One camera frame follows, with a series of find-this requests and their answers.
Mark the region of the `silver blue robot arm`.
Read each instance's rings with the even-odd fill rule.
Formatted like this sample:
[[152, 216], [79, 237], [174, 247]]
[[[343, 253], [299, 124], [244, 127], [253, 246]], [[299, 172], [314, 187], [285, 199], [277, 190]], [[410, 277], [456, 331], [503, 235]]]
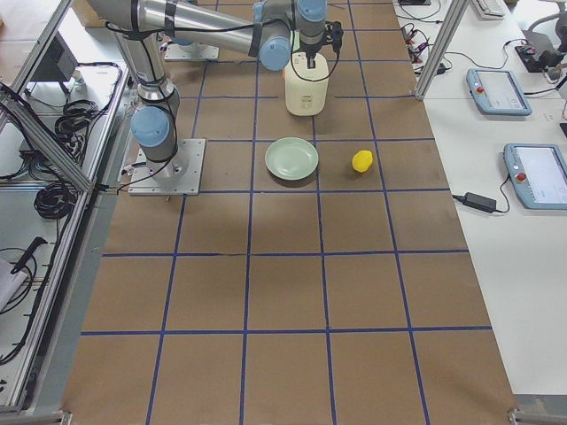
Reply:
[[203, 44], [257, 58], [271, 71], [291, 61], [292, 37], [309, 66], [329, 43], [324, 1], [259, 1], [251, 20], [208, 10], [188, 1], [92, 1], [90, 7], [116, 35], [120, 52], [135, 76], [141, 108], [130, 122], [152, 178], [171, 183], [189, 166], [176, 134], [180, 95], [163, 65], [157, 35], [174, 42]]

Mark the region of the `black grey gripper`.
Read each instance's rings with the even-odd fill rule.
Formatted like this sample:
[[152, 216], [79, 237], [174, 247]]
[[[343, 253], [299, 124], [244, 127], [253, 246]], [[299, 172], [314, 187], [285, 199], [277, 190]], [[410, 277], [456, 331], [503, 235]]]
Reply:
[[315, 33], [308, 33], [306, 30], [299, 31], [299, 45], [306, 53], [304, 54], [304, 62], [308, 67], [316, 67], [315, 56], [321, 50], [326, 42], [325, 30], [318, 30]]

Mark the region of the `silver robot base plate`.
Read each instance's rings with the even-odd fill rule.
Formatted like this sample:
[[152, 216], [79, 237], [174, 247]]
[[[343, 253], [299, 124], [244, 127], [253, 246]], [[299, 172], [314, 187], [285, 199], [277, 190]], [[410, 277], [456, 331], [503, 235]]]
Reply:
[[132, 173], [132, 184], [127, 186], [132, 196], [176, 196], [199, 193], [200, 179], [205, 156], [206, 140], [203, 138], [182, 139], [178, 151], [168, 165], [151, 177], [161, 165], [148, 163], [141, 148], [137, 162], [143, 162]]

